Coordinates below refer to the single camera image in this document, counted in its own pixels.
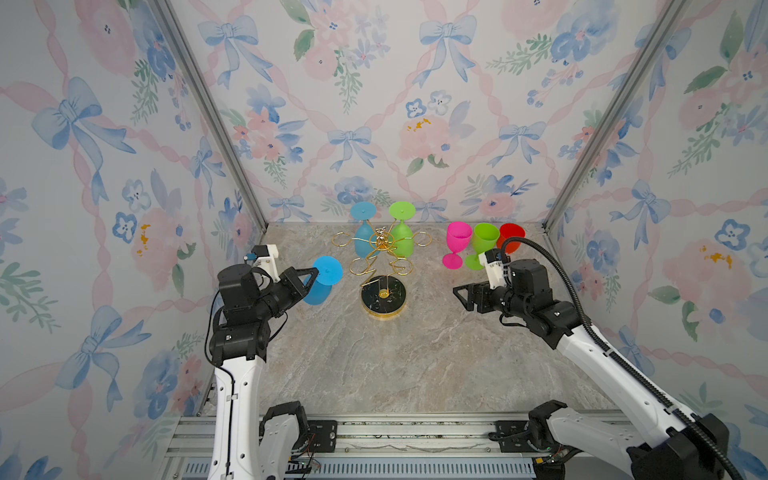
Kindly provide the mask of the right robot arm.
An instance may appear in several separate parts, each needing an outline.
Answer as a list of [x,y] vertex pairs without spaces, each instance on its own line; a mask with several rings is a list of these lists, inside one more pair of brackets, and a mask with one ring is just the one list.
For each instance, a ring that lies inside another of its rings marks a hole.
[[592,420],[550,400],[529,413],[527,436],[536,448],[573,447],[635,479],[737,478],[727,461],[728,427],[672,400],[586,325],[573,303],[555,299],[537,260],[490,260],[484,269],[487,281],[454,288],[463,307],[529,330],[587,374],[629,422]]

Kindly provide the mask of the pink wine glass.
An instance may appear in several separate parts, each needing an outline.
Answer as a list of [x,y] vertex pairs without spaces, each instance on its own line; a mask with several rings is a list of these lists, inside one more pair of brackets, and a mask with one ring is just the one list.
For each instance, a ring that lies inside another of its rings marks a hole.
[[465,222],[452,222],[446,230],[446,245],[450,252],[443,257],[443,265],[450,270],[463,266],[461,253],[468,247],[473,235],[472,227]]

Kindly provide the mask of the red wine glass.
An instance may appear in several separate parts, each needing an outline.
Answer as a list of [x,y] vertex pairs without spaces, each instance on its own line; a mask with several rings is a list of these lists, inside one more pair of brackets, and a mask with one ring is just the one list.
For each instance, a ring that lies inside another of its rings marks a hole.
[[[519,238],[525,238],[526,237],[526,231],[525,229],[515,223],[505,223],[499,227],[499,238],[497,240],[497,247],[501,248],[504,243],[512,237],[519,237]],[[507,247],[505,248],[505,253],[507,255],[511,255],[516,250],[518,250],[521,246],[520,242],[510,242]]]

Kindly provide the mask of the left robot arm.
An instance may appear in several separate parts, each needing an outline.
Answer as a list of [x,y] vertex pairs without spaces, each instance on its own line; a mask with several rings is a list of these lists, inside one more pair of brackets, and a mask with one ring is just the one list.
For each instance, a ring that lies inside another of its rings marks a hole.
[[308,431],[298,401],[259,418],[259,383],[273,338],[269,321],[287,314],[314,285],[319,271],[290,267],[277,277],[247,264],[218,274],[223,301],[211,318],[208,351],[217,410],[211,479],[282,479],[294,447]]

